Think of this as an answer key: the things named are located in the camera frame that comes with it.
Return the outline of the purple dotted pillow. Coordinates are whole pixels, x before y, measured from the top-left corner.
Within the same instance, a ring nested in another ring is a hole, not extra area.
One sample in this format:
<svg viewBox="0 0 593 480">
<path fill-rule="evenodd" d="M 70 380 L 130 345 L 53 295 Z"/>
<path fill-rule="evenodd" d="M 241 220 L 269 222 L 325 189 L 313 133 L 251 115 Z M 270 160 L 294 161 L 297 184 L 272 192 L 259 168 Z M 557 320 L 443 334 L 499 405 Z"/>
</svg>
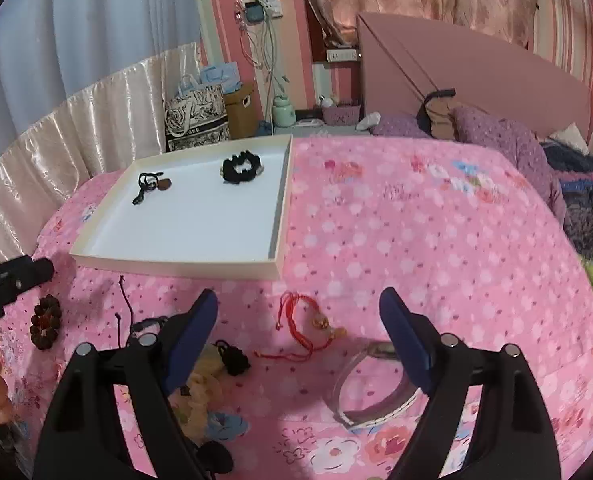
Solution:
<svg viewBox="0 0 593 480">
<path fill-rule="evenodd" d="M 560 224 L 567 214 L 561 186 L 533 131 L 521 122 L 460 106 L 452 112 L 456 138 L 503 154 L 523 175 Z"/>
</svg>

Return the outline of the white power strip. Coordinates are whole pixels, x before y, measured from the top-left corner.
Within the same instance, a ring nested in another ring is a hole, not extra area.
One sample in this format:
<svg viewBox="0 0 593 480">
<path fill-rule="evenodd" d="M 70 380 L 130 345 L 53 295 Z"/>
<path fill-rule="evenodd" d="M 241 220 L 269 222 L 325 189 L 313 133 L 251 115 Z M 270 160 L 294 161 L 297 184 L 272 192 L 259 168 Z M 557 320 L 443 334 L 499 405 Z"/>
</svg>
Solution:
<svg viewBox="0 0 593 480">
<path fill-rule="evenodd" d="M 360 59 L 361 54 L 356 49 L 344 48 L 326 50 L 326 61 L 330 64 L 355 63 L 359 62 Z"/>
</svg>

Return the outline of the white shallow tray box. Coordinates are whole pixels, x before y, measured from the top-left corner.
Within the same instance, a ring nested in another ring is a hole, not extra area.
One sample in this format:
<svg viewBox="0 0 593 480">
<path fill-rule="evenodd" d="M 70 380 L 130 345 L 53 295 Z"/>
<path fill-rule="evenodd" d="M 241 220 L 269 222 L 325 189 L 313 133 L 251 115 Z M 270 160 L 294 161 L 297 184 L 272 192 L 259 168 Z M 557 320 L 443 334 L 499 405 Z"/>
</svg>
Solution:
<svg viewBox="0 0 593 480">
<path fill-rule="evenodd" d="M 286 247 L 293 138 L 220 142 L 136 160 L 84 223 L 81 266 L 275 281 Z"/>
</svg>

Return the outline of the dark knitted blanket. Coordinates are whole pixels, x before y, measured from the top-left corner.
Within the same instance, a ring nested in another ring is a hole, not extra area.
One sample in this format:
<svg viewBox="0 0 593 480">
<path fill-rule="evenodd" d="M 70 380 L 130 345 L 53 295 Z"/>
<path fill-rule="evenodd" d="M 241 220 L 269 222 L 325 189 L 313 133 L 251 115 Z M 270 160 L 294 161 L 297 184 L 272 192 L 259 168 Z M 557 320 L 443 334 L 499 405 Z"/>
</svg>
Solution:
<svg viewBox="0 0 593 480">
<path fill-rule="evenodd" d="M 567 237 L 584 258 L 593 258 L 593 156 L 555 140 L 542 144 L 566 203 Z"/>
</svg>

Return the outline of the black white floral tote bag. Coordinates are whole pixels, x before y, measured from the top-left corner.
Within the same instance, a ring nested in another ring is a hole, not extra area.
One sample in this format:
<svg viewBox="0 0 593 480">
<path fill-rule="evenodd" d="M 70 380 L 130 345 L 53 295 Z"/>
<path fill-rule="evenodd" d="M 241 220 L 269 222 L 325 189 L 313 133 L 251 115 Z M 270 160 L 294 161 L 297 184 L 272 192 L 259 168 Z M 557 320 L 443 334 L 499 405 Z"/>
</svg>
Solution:
<svg viewBox="0 0 593 480">
<path fill-rule="evenodd" d="M 169 152 L 229 141 L 228 115 L 220 84 L 201 84 L 195 76 L 182 76 L 176 96 L 165 103 L 164 126 Z"/>
</svg>

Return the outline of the pink headboard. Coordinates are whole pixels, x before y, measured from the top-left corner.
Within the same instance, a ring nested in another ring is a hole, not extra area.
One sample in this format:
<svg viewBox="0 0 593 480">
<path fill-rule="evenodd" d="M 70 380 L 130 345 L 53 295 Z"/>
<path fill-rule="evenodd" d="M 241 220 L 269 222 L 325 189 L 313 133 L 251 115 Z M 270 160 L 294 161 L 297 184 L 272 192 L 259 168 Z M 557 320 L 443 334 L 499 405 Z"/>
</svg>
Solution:
<svg viewBox="0 0 593 480">
<path fill-rule="evenodd" d="M 414 115 L 429 93 L 454 89 L 461 103 L 540 136 L 572 124 L 589 132 L 589 89 L 524 48 L 463 26 L 366 12 L 357 37 L 366 113 Z"/>
</svg>

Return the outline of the light blue paper bag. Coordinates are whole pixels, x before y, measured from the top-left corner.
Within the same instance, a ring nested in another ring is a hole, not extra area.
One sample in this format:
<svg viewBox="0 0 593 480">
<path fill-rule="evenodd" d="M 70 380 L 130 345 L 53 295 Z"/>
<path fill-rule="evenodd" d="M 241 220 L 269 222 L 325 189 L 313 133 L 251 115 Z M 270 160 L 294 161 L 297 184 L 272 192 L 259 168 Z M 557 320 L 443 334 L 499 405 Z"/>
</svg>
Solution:
<svg viewBox="0 0 593 480">
<path fill-rule="evenodd" d="M 224 94 L 236 92 L 242 86 L 237 62 L 202 67 L 200 78 L 202 84 L 218 84 Z"/>
</svg>

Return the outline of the green thermos bottle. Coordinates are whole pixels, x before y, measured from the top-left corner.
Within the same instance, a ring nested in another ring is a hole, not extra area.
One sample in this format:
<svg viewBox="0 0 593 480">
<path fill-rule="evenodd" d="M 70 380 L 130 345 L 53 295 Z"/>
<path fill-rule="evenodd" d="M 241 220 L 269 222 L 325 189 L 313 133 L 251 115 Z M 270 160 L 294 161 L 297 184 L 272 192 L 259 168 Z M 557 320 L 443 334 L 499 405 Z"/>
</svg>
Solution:
<svg viewBox="0 0 593 480">
<path fill-rule="evenodd" d="M 294 106 L 285 94 L 277 94 L 272 101 L 272 120 L 278 128 L 289 128 L 297 122 Z"/>
</svg>

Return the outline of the cream satin curtain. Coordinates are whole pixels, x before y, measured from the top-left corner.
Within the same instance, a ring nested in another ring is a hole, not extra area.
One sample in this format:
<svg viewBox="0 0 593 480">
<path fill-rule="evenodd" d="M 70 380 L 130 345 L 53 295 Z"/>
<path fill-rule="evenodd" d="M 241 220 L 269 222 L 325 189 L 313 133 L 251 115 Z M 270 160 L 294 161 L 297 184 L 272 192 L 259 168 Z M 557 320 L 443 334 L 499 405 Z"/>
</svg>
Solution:
<svg viewBox="0 0 593 480">
<path fill-rule="evenodd" d="M 0 155 L 0 262 L 34 252 L 48 220 L 90 178 L 164 153 L 164 105 L 201 62 L 197 42 L 145 58 L 22 132 Z"/>
</svg>

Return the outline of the brown cardboard box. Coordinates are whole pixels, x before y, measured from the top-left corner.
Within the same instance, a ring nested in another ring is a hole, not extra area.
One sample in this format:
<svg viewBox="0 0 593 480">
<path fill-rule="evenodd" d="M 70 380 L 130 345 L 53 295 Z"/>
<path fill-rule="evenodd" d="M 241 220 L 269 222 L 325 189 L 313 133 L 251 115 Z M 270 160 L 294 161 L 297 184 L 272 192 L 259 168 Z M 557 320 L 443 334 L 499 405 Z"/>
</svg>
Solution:
<svg viewBox="0 0 593 480">
<path fill-rule="evenodd" d="M 246 81 L 224 96 L 230 137 L 232 140 L 251 138 L 256 133 L 257 114 L 254 105 L 254 84 Z"/>
</svg>

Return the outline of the pink floral bed sheet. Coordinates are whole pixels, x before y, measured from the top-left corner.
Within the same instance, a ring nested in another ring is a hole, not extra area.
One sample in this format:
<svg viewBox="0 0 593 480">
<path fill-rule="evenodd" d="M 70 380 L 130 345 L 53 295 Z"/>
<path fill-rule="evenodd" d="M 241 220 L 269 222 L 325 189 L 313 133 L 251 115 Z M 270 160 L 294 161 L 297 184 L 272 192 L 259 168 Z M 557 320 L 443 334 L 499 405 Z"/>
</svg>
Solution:
<svg viewBox="0 0 593 480">
<path fill-rule="evenodd" d="M 294 144 L 287 255 L 275 282 L 216 280 L 214 337 L 248 373 L 217 408 L 250 430 L 226 443 L 237 479 L 383 479 L 420 405 L 347 431 L 325 405 L 342 368 L 385 339 L 380 292 L 471 347 L 517 344 L 553 423 L 561 470 L 593 450 L 593 291 L 559 222 L 496 152 L 411 139 Z"/>
</svg>

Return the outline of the pink plastic basket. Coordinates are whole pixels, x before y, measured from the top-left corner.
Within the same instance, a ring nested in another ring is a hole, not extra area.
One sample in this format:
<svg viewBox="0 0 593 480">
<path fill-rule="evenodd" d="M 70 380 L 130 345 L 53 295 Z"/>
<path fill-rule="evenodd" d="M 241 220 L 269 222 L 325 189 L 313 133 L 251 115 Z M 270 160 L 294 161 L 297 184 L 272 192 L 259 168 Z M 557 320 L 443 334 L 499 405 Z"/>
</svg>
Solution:
<svg viewBox="0 0 593 480">
<path fill-rule="evenodd" d="M 323 107 L 323 121 L 328 126 L 354 126 L 361 120 L 362 105 L 343 104 Z"/>
</svg>

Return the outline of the wall socket with chargers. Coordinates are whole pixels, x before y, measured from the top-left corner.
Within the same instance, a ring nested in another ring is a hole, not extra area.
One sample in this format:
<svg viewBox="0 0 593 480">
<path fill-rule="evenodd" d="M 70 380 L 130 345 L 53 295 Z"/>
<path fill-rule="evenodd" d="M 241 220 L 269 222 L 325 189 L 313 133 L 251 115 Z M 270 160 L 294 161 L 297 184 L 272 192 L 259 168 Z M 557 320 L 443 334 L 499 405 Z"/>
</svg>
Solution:
<svg viewBox="0 0 593 480">
<path fill-rule="evenodd" d="M 262 24 L 267 20 L 283 17 L 282 3 L 280 0 L 238 0 L 234 16 L 242 25 Z"/>
</svg>

